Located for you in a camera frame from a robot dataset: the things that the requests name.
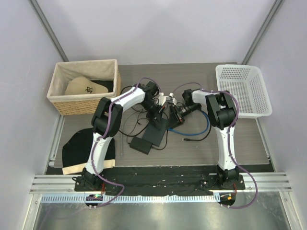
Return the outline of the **black network switch box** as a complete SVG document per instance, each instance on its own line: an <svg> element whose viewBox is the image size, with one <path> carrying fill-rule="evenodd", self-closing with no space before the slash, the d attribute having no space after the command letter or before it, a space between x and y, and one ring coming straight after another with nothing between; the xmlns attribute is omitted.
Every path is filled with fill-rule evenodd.
<svg viewBox="0 0 307 230"><path fill-rule="evenodd" d="M168 125L168 120L162 118L161 120L161 128L158 129L152 121L149 122L149 125L147 126L145 133L142 136L142 139L152 143L154 146L159 147L161 144L161 141L164 137L164 134L166 132L166 128Z"/></svg>

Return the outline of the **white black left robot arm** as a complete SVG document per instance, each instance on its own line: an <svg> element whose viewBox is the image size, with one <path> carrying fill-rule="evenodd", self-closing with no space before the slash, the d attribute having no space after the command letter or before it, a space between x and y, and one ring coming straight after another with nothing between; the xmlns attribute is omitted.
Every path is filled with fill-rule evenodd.
<svg viewBox="0 0 307 230"><path fill-rule="evenodd" d="M103 97L92 118L93 143L88 162L82 170L76 184L88 187L91 191L101 188L104 160L113 137L119 132L122 114L136 104L141 104L147 111L146 118L160 129L162 127L163 106L154 102L160 92L156 82L150 80L146 85L137 83L132 88L112 99Z"/></svg>

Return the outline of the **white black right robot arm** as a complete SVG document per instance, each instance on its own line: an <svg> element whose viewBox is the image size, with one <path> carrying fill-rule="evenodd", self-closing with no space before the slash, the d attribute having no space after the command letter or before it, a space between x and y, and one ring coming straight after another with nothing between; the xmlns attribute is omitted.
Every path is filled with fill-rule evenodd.
<svg viewBox="0 0 307 230"><path fill-rule="evenodd" d="M217 165L217 185L228 189L239 180L239 165L235 157L234 131L238 120L239 105L228 91L185 90L182 94L184 104L169 107L169 130L184 123L184 117L202 105L207 107L209 129L214 128L219 150Z"/></svg>

